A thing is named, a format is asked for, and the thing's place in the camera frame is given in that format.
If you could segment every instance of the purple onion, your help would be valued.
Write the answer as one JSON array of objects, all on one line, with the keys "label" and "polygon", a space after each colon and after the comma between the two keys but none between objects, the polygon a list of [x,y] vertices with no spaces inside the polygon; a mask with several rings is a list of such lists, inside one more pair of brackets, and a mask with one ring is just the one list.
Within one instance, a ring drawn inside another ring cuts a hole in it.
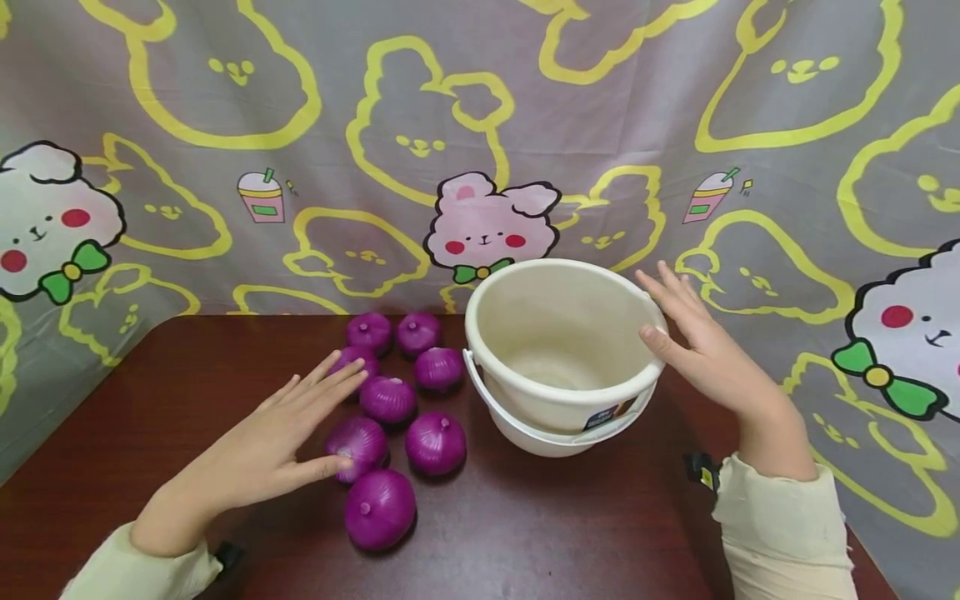
[{"label": "purple onion", "polygon": [[419,356],[440,343],[440,320],[429,313],[410,313],[396,326],[396,343],[407,356]]},{"label": "purple onion", "polygon": [[393,337],[390,320],[380,313],[357,315],[347,324],[347,344],[369,348],[377,356],[390,349]]},{"label": "purple onion", "polygon": [[417,357],[414,378],[426,390],[446,392],[464,378],[464,360],[453,348],[431,348]]},{"label": "purple onion", "polygon": [[347,493],[344,522],[358,547],[386,550],[403,539],[417,516],[410,480],[384,468],[361,477]]},{"label": "purple onion", "polygon": [[351,484],[362,475],[383,467],[390,448],[387,434],[375,420],[350,417],[337,423],[326,438],[327,454],[338,454],[353,460],[353,467],[337,473],[337,481]]},{"label": "purple onion", "polygon": [[467,434],[450,415],[427,413],[410,424],[406,450],[414,470],[439,477],[455,470],[466,460]]},{"label": "purple onion", "polygon": [[396,425],[417,411],[417,394],[413,386],[399,377],[376,377],[360,390],[360,408],[371,419],[385,425]]},{"label": "purple onion", "polygon": [[362,358],[364,361],[363,370],[367,372],[367,381],[364,382],[364,385],[366,385],[368,381],[380,374],[380,361],[376,359],[373,350],[363,346],[347,346],[340,350],[340,358],[330,368],[328,375],[336,373],[358,358]]}]

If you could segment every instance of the beige sleeve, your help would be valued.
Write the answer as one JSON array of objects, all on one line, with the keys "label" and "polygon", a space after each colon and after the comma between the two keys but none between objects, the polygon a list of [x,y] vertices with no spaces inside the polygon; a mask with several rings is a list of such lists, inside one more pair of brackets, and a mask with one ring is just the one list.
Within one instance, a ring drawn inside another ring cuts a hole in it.
[{"label": "beige sleeve", "polygon": [[202,541],[189,554],[161,559],[130,543],[132,523],[114,531],[60,596],[60,600],[189,600],[223,567]]},{"label": "beige sleeve", "polygon": [[713,518],[737,600],[855,600],[847,528],[833,473],[799,482],[764,477],[733,454],[720,469]]}]

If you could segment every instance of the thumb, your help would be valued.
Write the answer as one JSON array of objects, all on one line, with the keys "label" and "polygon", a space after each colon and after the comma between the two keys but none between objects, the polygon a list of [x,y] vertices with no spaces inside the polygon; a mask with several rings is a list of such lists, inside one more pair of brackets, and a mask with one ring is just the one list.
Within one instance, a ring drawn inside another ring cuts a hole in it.
[{"label": "thumb", "polygon": [[640,339],[657,358],[678,371],[684,369],[689,350],[674,342],[669,335],[655,327],[646,326],[640,330]]},{"label": "thumb", "polygon": [[353,467],[353,461],[345,456],[323,456],[290,467],[290,478],[297,488],[308,483],[332,477]]}]

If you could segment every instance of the cartoon drink cup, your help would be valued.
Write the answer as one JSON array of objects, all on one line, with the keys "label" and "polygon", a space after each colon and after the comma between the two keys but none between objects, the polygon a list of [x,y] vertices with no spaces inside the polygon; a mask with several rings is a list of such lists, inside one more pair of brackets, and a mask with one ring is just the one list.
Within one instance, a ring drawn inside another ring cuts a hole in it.
[{"label": "cartoon drink cup", "polygon": [[254,223],[283,223],[283,188],[274,170],[247,173],[237,182],[237,191]]},{"label": "cartoon drink cup", "polygon": [[690,197],[690,207],[686,210],[684,223],[705,221],[713,214],[733,187],[733,176],[740,169],[733,167],[727,173],[714,173],[704,180]]}]

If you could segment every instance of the green bow tie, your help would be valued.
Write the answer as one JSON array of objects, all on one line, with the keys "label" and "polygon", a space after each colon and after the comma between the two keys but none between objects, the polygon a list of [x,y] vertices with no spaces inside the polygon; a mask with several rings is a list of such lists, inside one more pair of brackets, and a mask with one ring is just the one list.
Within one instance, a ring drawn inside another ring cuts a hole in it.
[{"label": "green bow tie", "polygon": [[59,271],[41,277],[39,284],[53,304],[63,306],[73,298],[74,281],[79,281],[84,274],[103,271],[109,265],[110,256],[104,248],[93,240],[86,240],[73,251],[70,262]]},{"label": "green bow tie", "polygon": [[879,365],[874,348],[863,338],[836,350],[830,358],[841,371],[859,375],[867,385],[880,390],[891,406],[911,419],[931,420],[948,403],[947,396],[933,386],[897,377],[890,368]]},{"label": "green bow tie", "polygon": [[467,265],[457,265],[453,268],[453,281],[454,283],[470,283],[476,279],[486,279],[491,274],[496,273],[504,267],[509,267],[514,264],[512,258],[501,258],[497,260],[489,267],[469,267]]}]

